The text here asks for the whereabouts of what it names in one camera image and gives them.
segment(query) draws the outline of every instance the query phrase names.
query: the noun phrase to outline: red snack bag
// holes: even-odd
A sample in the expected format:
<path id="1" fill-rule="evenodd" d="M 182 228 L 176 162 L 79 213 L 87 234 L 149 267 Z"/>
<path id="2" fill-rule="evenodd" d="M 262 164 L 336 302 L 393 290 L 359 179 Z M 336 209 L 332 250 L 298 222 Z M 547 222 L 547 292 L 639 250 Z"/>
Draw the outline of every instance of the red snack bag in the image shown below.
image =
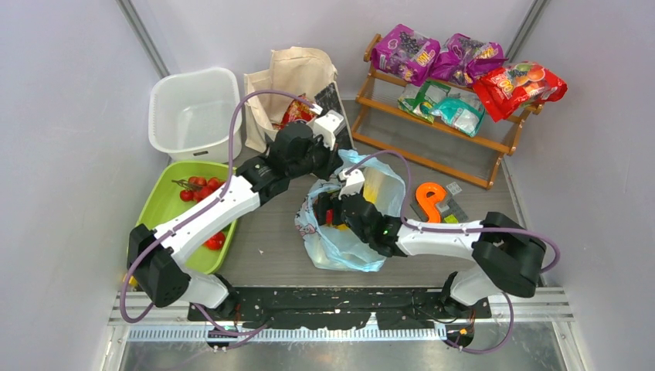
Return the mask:
<path id="1" fill-rule="evenodd" d="M 307 99 L 306 94 L 299 95 L 298 97 L 301 97 L 305 100 Z M 306 104 L 302 104 L 301 102 L 294 99 L 294 101 L 289 104 L 287 111 L 284 112 L 284 116 L 282 116 L 280 125 L 277 125 L 276 128 L 278 130 L 283 129 L 290 122 L 298 120 L 305 121 L 305 123 L 307 123 L 311 121 L 314 116 L 316 116 L 316 114 L 312 111 L 309 111 L 309 107 Z"/>
<path id="2" fill-rule="evenodd" d="M 559 100 L 566 89 L 564 80 L 535 62 L 498 67 L 473 84 L 494 121 L 510 117 L 522 104 Z"/>

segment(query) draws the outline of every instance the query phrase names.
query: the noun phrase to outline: laundry basket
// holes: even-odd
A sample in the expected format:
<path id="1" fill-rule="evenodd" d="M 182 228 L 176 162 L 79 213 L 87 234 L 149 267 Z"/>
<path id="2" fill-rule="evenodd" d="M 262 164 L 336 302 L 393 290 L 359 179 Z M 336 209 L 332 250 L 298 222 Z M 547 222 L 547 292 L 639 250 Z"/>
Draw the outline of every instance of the laundry basket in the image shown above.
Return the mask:
<path id="1" fill-rule="evenodd" d="M 148 138 L 173 161 L 228 161 L 229 121 L 239 103 L 234 73 L 220 67 L 180 73 L 152 88 Z M 241 113 L 234 127 L 234 156 L 241 152 Z"/>

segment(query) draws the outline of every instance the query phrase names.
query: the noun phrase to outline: green tray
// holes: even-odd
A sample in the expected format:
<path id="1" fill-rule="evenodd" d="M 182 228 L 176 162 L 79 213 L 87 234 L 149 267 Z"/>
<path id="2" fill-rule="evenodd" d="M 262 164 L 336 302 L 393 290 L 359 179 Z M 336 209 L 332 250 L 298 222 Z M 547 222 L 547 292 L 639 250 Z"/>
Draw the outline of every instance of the green tray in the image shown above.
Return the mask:
<path id="1" fill-rule="evenodd" d="M 227 165 L 215 162 L 180 161 L 170 164 L 162 172 L 157 184 L 154 185 L 154 189 L 152 189 L 148 201 L 146 201 L 141 211 L 137 225 L 143 223 L 150 229 L 155 228 L 159 224 L 181 215 L 195 205 L 193 201 L 185 203 L 180 199 L 182 188 L 171 182 L 171 180 L 189 179 L 192 176 L 204 176 L 207 179 L 215 176 L 218 179 L 225 180 L 227 172 Z M 216 272 L 227 255 L 235 229 L 236 220 L 223 229 L 226 242 L 221 250 L 210 250 L 200 246 L 187 260 L 186 266 L 204 274 Z"/>

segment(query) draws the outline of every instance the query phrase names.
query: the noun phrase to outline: orange plastic hook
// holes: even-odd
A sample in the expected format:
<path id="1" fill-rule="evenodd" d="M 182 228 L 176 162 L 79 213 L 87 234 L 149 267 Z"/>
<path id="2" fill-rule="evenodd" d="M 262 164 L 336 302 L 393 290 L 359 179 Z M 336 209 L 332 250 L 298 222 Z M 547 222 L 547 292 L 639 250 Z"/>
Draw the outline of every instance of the orange plastic hook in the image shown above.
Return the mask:
<path id="1" fill-rule="evenodd" d="M 441 223 L 441 214 L 436 204 L 447 196 L 446 190 L 436 183 L 423 183 L 416 189 L 416 201 L 428 216 L 428 223 Z"/>

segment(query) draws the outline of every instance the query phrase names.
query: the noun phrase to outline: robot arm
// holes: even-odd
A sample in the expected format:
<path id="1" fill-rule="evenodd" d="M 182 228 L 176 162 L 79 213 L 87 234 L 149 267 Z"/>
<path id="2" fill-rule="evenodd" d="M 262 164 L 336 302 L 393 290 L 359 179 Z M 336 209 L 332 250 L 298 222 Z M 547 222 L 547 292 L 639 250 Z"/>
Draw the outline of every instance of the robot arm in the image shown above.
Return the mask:
<path id="1" fill-rule="evenodd" d="M 488 213 L 484 220 L 461 224 L 403 223 L 399 217 L 382 215 L 364 199 L 360 171 L 348 175 L 346 171 L 339 175 L 344 186 L 338 194 L 319 195 L 314 207 L 319 223 L 346 224 L 362 242 L 386 257 L 431 254 L 474 261 L 475 267 L 453 272 L 443 285 L 440 301 L 449 314 L 463 316 L 480 299 L 502 291 L 534 296 L 546 250 L 542 241 L 516 233 L 466 232 L 488 227 L 521 229 L 510 218 Z"/>
<path id="2" fill-rule="evenodd" d="M 291 179 L 307 174 L 329 179 L 343 165 L 335 143 L 335 133 L 342 129 L 343 121 L 340 114 L 329 111 L 310 126 L 288 124 L 277 133 L 266 154 L 238 167 L 229 184 L 223 185 L 228 189 L 219 189 L 153 230 L 143 224 L 136 226 L 130 233 L 128 268 L 147 246 L 170 234 L 134 272 L 154 305 L 161 308 L 184 300 L 229 313 L 227 281 L 188 269 L 186 261 L 210 236 L 286 191 Z"/>

